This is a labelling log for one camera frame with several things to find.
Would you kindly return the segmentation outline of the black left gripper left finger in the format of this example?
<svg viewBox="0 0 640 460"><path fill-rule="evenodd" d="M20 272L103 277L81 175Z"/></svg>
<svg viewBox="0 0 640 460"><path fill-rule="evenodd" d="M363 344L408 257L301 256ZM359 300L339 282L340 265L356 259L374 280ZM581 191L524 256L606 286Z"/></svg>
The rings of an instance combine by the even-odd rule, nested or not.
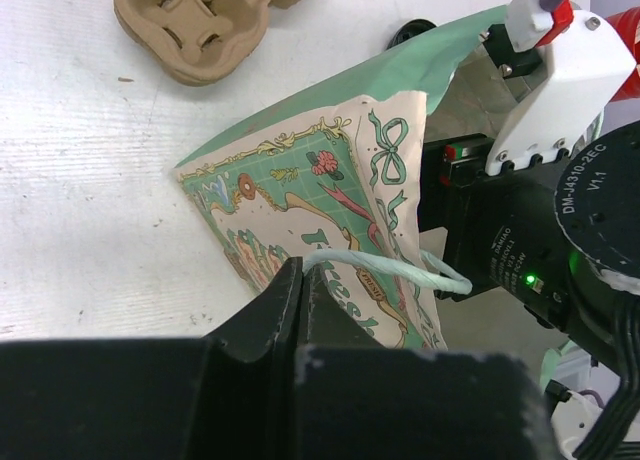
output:
<svg viewBox="0 0 640 460"><path fill-rule="evenodd" d="M5 459L286 459L302 262L199 338L5 342Z"/></svg>

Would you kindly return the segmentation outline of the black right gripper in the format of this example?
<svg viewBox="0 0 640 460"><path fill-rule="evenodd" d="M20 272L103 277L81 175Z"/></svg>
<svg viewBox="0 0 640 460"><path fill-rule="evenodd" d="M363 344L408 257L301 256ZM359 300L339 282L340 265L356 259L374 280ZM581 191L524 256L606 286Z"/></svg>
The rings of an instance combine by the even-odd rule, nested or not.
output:
<svg viewBox="0 0 640 460"><path fill-rule="evenodd" d="M639 126L524 169L481 168L482 134L425 145L418 227L444 228L444 260L471 294L500 287L545 328L619 375L578 459L635 459L639 412Z"/></svg>

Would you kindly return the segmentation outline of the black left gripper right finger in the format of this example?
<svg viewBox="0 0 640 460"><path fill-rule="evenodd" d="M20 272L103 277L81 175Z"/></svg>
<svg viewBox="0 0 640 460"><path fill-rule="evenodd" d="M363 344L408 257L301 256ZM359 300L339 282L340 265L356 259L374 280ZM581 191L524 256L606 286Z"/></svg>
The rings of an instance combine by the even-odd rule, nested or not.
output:
<svg viewBox="0 0 640 460"><path fill-rule="evenodd" d="M508 354L307 343L298 459L555 459L546 402Z"/></svg>

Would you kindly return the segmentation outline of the green paper takeout bag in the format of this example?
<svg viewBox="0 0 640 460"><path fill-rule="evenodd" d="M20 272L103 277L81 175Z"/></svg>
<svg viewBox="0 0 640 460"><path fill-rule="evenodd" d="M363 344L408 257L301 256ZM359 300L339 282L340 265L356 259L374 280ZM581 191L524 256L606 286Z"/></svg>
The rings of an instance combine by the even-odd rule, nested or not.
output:
<svg viewBox="0 0 640 460"><path fill-rule="evenodd" d="M501 7L441 25L217 135L175 166L238 275L266 289L318 250L421 266L427 118Z"/></svg>

